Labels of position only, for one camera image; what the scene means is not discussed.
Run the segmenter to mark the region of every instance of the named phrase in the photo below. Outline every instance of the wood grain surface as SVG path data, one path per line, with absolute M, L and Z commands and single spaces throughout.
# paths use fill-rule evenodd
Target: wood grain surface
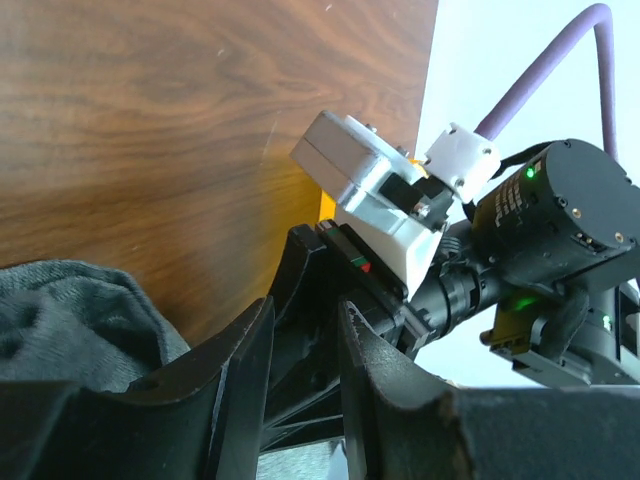
M 192 344 L 263 295 L 322 109 L 414 146 L 437 0 L 5 0 L 0 263 L 124 269 Z

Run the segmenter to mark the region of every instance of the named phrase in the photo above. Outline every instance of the black motor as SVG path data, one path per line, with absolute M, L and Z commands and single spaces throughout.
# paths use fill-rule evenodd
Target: black motor
M 472 241 L 514 285 L 550 283 L 635 246 L 640 189 L 599 148 L 553 142 L 478 204 Z

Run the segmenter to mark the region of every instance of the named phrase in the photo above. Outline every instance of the gray fabric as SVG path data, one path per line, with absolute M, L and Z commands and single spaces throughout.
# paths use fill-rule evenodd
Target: gray fabric
M 124 272 L 57 260 L 0 270 L 0 380 L 123 392 L 188 350 Z

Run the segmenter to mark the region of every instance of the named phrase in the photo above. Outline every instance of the screw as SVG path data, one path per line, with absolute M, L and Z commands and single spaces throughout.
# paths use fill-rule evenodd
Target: screw
M 486 330 L 480 333 L 480 343 L 482 343 L 485 347 L 491 345 L 491 337 L 493 336 L 493 330 Z
M 562 197 L 562 196 L 558 196 L 556 197 L 556 204 L 560 207 L 560 208 L 564 208 L 567 205 L 569 205 L 569 202 L 567 202 L 567 199 Z
M 396 147 L 396 151 L 402 155 L 404 158 L 409 158 L 409 150 L 407 150 L 406 148 L 404 148 L 402 145 L 398 145 Z
M 415 213 L 418 218 L 427 218 L 429 212 L 431 211 L 431 207 L 425 203 L 418 202 L 413 207 L 413 213 Z

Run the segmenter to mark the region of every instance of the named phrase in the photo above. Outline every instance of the purple cable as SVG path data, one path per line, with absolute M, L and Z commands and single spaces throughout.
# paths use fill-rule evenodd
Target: purple cable
M 618 160 L 616 145 L 613 18 L 611 9 L 602 3 L 586 8 L 574 18 L 544 49 L 538 58 L 518 78 L 493 110 L 480 122 L 476 133 L 493 140 L 511 121 L 529 97 L 567 56 L 584 35 L 593 28 L 598 53 L 600 77 L 600 110 L 604 151 Z

